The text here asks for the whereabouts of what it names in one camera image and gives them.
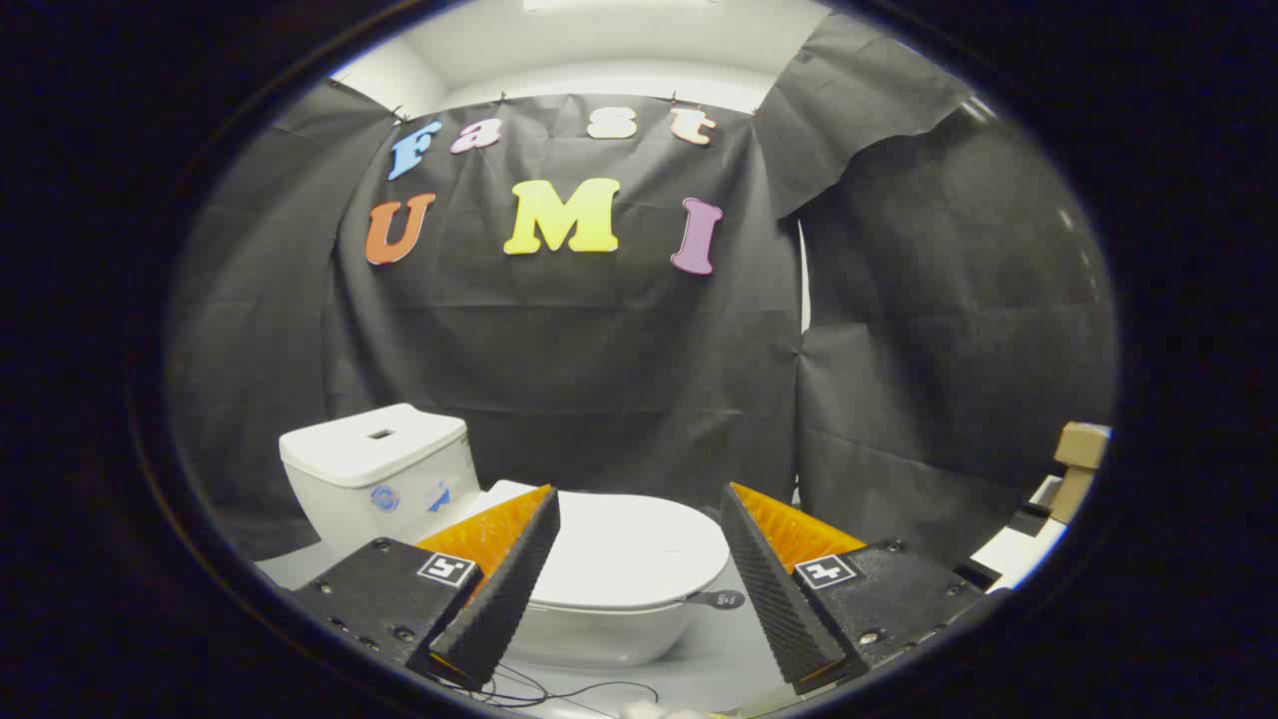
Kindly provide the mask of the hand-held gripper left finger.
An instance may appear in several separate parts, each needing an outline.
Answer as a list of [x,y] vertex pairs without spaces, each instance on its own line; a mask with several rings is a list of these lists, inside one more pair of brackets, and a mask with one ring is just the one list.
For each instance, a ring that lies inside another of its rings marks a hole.
[[535,487],[417,543],[376,536],[291,596],[374,658],[478,691],[511,645],[560,527],[557,488]]

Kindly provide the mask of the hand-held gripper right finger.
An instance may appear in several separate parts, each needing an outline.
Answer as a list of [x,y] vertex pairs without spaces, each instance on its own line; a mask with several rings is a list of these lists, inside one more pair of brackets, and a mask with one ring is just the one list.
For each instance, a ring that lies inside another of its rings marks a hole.
[[730,481],[721,527],[773,660],[799,693],[866,676],[976,608],[998,573],[898,538],[866,543]]

